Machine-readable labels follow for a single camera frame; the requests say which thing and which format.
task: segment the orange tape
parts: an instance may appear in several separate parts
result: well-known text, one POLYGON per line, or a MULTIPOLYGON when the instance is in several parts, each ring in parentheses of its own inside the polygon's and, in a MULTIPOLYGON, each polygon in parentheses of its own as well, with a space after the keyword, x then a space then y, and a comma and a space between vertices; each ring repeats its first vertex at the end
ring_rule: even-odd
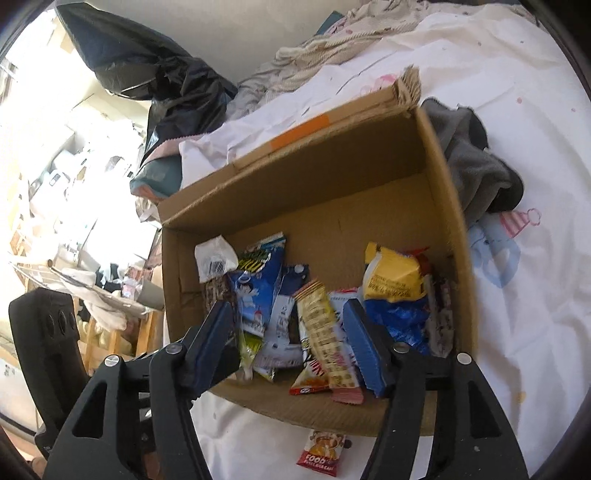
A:
POLYGON ((288 130, 285 133, 282 133, 278 137, 275 137, 271 140, 271 148, 273 151, 278 150, 286 145, 292 144, 293 142, 299 140, 300 138, 307 137, 308 135, 317 132, 323 128, 326 128, 330 125, 330 119, 327 114, 322 114, 319 116, 315 116, 311 120, 304 122, 297 127, 288 130))

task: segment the blue gripper pad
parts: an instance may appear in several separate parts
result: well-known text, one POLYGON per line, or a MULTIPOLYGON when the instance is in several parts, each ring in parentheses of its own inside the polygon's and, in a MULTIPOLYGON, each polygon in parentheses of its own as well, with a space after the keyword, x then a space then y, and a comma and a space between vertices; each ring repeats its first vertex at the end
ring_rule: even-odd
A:
POLYGON ((216 313, 207 317, 197 334, 198 339, 196 340, 203 342, 200 345, 194 365, 193 389, 197 395, 201 395, 211 387, 217 364, 233 328, 234 317, 232 308, 228 303, 224 303, 216 313))
POLYGON ((365 385, 374 392, 376 397, 383 397, 387 385, 382 376, 382 367, 388 360, 380 357, 376 345, 368 333, 366 322, 370 322, 370 320, 359 300, 349 300, 345 303, 343 326, 355 353, 365 385))

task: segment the cardboard flap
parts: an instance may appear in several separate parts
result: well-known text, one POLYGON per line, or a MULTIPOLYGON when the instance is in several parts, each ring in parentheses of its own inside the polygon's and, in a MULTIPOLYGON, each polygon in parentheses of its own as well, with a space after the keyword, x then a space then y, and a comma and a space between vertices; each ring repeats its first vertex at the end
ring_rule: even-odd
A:
POLYGON ((163 200, 158 205, 160 221, 163 226, 179 228, 182 222, 176 222, 176 220, 182 217, 184 212, 193 208, 208 193, 217 188, 223 188, 239 173, 247 170, 250 172, 257 165, 269 163, 280 156, 290 155, 315 140, 323 140, 364 119, 380 116, 385 112, 395 115, 410 111, 418 105, 420 96, 421 82, 418 69, 408 67, 390 87, 361 96, 315 116, 180 190, 169 199, 163 200))

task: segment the metal screw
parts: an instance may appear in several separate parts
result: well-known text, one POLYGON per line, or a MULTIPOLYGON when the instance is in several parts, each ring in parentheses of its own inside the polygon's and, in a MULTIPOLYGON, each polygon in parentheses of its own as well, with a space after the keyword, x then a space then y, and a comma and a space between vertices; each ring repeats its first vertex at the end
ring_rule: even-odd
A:
POLYGON ((105 365, 107 367, 114 367, 119 363, 119 357, 117 355, 109 355, 105 358, 105 365))
POLYGON ((472 357, 467 353, 462 352, 457 354, 457 361, 462 365, 470 365, 472 363, 472 357))
POLYGON ((410 351, 410 345, 406 342, 396 342, 392 348, 396 353, 408 353, 410 351))
POLYGON ((166 353, 170 353, 170 355, 176 355, 183 349, 183 346, 180 343, 169 343, 166 346, 166 353))

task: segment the snack package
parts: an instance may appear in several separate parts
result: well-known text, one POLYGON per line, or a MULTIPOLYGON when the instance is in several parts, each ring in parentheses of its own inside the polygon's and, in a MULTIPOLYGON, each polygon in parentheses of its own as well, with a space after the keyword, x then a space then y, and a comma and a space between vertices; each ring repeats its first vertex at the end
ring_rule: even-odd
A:
POLYGON ((228 275, 215 277, 203 286, 205 312, 208 313, 218 300, 225 300, 236 308, 236 297, 232 291, 231 280, 228 275))
POLYGON ((295 379, 290 388, 290 395, 304 395, 307 393, 322 392, 329 390, 329 377, 322 370, 322 365, 314 357, 310 347, 310 339, 306 326, 301 319, 298 321, 301 341, 301 351, 304 363, 304 369, 295 379))
POLYGON ((324 285, 317 280, 312 281, 294 297, 314 356, 329 377, 332 399, 341 403, 363 403, 363 391, 349 354, 339 341, 340 327, 324 285))
POLYGON ((308 279, 308 265, 283 268, 279 293, 271 309, 263 346, 255 359, 256 368, 292 368, 302 364, 296 301, 293 294, 308 279))
POLYGON ((242 382, 252 380, 252 364, 262 346, 262 339, 238 328, 238 350, 240 352, 240 369, 236 379, 242 382))
POLYGON ((444 278, 433 281, 431 275, 425 275, 424 284, 431 310, 426 324, 429 349, 433 356, 447 358, 453 348, 453 313, 449 282, 444 278))
POLYGON ((336 476, 345 435, 311 430, 297 464, 316 472, 336 476))
POLYGON ((252 369, 256 373, 258 373, 261 377, 263 377, 265 380, 267 380, 268 382, 273 383, 275 381, 275 372, 276 372, 276 370, 274 368, 257 367, 256 365, 254 365, 252 367, 252 369))
POLYGON ((200 283, 221 277, 238 267, 236 252, 221 235, 196 246, 195 260, 200 283))
POLYGON ((285 237, 278 233, 248 248, 230 273, 236 294, 237 321, 244 332, 260 338, 269 323, 271 307, 279 290, 285 237))
POLYGON ((330 305, 335 310, 336 321, 340 328, 340 340, 343 342, 343 349, 348 353, 351 363, 357 366, 357 359, 353 353, 353 348, 347 338, 345 327, 343 326, 343 307, 351 299, 358 299, 363 304, 363 295, 359 288, 347 288, 345 290, 335 290, 329 293, 330 305))
POLYGON ((424 335, 429 304, 419 261, 371 242, 365 251, 363 298, 368 317, 399 342, 429 353, 424 335))

